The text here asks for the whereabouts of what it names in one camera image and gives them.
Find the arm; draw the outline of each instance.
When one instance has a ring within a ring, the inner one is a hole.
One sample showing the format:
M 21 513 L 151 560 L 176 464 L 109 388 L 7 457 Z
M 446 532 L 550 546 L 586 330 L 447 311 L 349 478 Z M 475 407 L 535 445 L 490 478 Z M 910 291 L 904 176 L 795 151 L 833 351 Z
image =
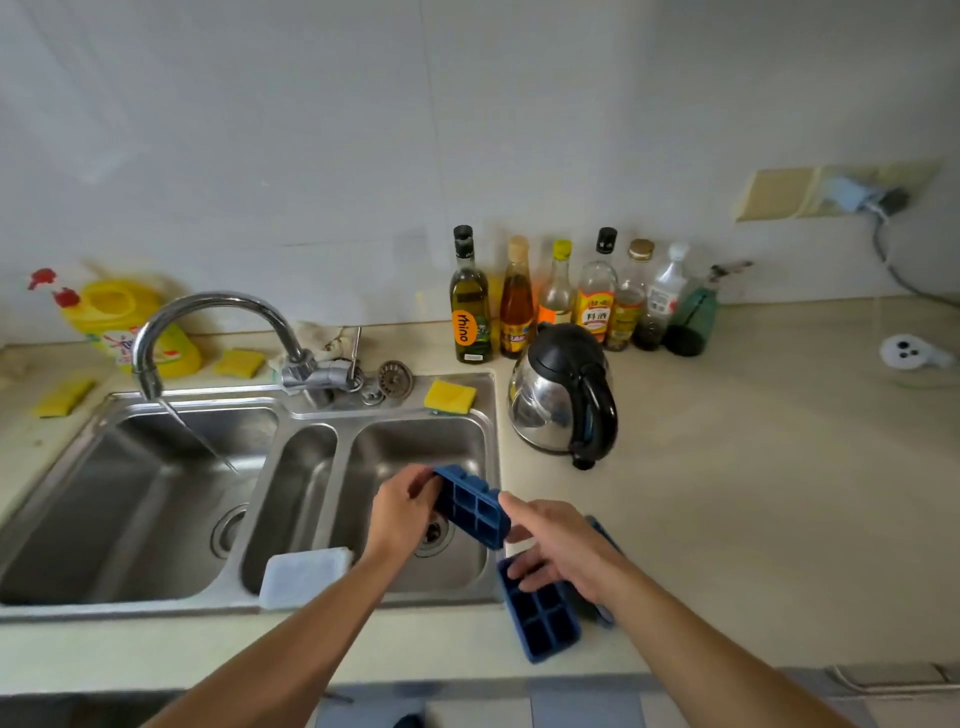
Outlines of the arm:
M 511 578 L 532 592 L 568 579 L 604 604 L 692 728 L 853 728 L 785 675 L 724 637 L 631 564 L 569 503 L 526 503 L 509 493 L 500 504 L 515 524 L 509 541 L 533 536 Z
M 154 717 L 147 728 L 303 728 L 373 608 L 423 536 L 440 492 L 410 465 L 373 499 L 356 566 Z

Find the wall socket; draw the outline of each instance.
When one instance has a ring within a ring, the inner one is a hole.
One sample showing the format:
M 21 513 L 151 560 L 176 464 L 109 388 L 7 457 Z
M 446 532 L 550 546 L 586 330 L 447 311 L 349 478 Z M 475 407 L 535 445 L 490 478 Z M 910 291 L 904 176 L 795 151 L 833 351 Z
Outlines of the wall socket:
M 825 199 L 823 183 L 837 177 L 878 187 L 903 187 L 913 206 L 943 165 L 941 159 L 912 159 L 881 164 L 826 164 L 822 167 L 761 169 L 733 211 L 737 222 L 829 217 L 847 214 Z

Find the water stream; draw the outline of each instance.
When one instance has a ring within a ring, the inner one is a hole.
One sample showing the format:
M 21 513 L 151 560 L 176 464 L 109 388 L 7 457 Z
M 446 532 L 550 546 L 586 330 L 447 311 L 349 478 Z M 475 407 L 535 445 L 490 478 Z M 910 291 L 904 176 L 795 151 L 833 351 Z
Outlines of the water stream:
M 168 413 L 172 418 L 174 418 L 174 420 L 176 420 L 177 422 L 179 422 L 180 425 L 182 425 L 182 427 L 183 427 L 187 432 L 189 432 L 191 435 L 193 435 L 194 438 L 196 438 L 197 442 L 200 443 L 201 445 L 203 445 L 203 446 L 209 451 L 209 453 L 210 453 L 211 455 L 213 455 L 217 460 L 219 460 L 220 462 L 222 462 L 222 463 L 223 463 L 224 465 L 226 465 L 231 471 L 233 471 L 233 474 L 234 474 L 234 475 L 236 475 L 237 477 L 240 477 L 240 472 L 239 472 L 236 468 L 233 467 L 233 464 L 230 463 L 230 461 L 227 459 L 227 457 L 226 457 L 225 455 L 221 455 L 219 452 L 217 452 L 217 449 L 214 448 L 212 445 L 210 445 L 209 441 L 208 441 L 202 434 L 200 434 L 199 432 L 197 432 L 196 430 L 194 430 L 190 425 L 188 425 L 186 422 L 184 422 L 184 421 L 183 421 L 183 417 L 181 417 L 180 414 L 178 414 L 177 410 L 173 408 L 173 405 L 172 405 L 170 402 L 168 402 L 164 397 L 159 397 L 159 398 L 156 399 L 156 401 L 159 402 L 160 406 L 163 407 L 163 409 L 165 409 L 165 410 L 167 411 L 167 413 Z

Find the black kettle handle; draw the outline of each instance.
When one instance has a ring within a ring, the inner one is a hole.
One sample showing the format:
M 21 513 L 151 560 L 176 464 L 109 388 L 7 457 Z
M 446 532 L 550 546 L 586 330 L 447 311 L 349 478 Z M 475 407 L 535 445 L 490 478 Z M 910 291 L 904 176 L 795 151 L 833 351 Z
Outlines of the black kettle handle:
M 584 368 L 576 389 L 570 393 L 573 404 L 573 437 L 570 452 L 573 465 L 589 470 L 613 447 L 616 441 L 616 404 L 604 369 L 599 364 Z M 588 423 L 592 432 L 587 432 Z

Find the green bottle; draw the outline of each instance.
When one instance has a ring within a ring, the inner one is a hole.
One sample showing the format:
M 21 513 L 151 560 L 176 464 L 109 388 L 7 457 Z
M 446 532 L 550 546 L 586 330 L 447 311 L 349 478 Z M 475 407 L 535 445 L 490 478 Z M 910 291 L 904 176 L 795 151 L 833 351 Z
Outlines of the green bottle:
M 453 246 L 457 252 L 457 272 L 450 280 L 450 308 L 457 359 L 467 364 L 481 364 L 493 357 L 490 287 L 473 260 L 473 228 L 469 225 L 454 228 Z

